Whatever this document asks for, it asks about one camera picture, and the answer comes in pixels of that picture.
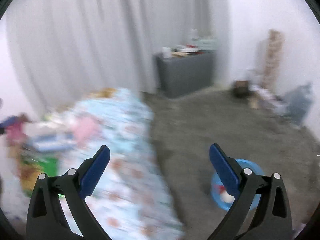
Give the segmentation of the clutter on cabinet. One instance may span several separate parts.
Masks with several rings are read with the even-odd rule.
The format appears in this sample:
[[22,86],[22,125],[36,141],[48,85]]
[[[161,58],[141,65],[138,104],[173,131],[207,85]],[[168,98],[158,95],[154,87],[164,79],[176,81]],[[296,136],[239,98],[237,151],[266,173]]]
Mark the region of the clutter on cabinet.
[[161,55],[165,59],[174,57],[189,57],[214,51],[217,48],[217,39],[212,36],[200,36],[197,29],[191,29],[188,35],[188,43],[178,44],[172,48],[163,47]]

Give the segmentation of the blue mesh trash bin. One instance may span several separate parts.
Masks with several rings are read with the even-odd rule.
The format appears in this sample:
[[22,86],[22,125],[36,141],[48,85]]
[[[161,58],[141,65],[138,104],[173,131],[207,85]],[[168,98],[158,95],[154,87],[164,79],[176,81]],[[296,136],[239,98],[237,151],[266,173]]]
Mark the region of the blue mesh trash bin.
[[[241,166],[239,172],[250,169],[256,175],[264,175],[263,169],[258,164],[246,159],[236,159],[236,161]],[[230,168],[221,168],[219,165],[217,168],[218,172],[215,172],[211,179],[210,195],[221,209],[228,211],[240,196],[241,179],[236,178]]]

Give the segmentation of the brown basket on floor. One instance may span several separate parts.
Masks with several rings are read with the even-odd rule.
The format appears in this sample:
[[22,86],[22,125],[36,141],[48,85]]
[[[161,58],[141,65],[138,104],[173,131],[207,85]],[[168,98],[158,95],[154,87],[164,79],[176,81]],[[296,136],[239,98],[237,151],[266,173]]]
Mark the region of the brown basket on floor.
[[238,80],[233,83],[232,94],[236,98],[246,98],[250,95],[249,90],[249,81],[247,80]]

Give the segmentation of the floral blue tablecloth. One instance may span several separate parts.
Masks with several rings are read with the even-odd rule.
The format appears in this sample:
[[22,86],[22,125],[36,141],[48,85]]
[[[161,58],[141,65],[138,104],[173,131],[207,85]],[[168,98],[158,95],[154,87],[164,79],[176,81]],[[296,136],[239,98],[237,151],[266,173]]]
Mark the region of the floral blue tablecloth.
[[110,162],[85,199],[101,227],[112,239],[182,239],[183,224],[151,144],[152,120],[145,103],[118,88],[23,124],[23,149],[1,139],[4,214],[24,233],[37,176],[63,175],[106,145]]

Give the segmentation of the patterned tall box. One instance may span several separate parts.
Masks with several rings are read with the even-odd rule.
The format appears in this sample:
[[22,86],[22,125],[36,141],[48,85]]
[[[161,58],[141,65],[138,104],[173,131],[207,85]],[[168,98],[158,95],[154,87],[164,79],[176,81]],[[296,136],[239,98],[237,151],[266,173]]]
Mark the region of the patterned tall box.
[[261,86],[271,92],[275,91],[279,65],[284,44],[284,34],[281,31],[270,29],[268,31],[265,63]]

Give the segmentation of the grey cabinet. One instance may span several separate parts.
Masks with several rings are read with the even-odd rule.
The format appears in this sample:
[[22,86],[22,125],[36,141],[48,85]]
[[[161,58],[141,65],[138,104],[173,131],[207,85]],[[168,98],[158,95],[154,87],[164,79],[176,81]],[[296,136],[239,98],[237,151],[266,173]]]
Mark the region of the grey cabinet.
[[160,90],[169,99],[188,95],[213,84],[215,53],[166,59],[155,55]]

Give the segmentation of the blue water jug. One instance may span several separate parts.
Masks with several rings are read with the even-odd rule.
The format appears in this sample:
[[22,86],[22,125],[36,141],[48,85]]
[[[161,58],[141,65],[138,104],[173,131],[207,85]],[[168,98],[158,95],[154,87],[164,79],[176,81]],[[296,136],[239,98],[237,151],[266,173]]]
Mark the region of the blue water jug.
[[301,128],[314,102],[312,83],[300,85],[283,95],[285,116],[296,128]]

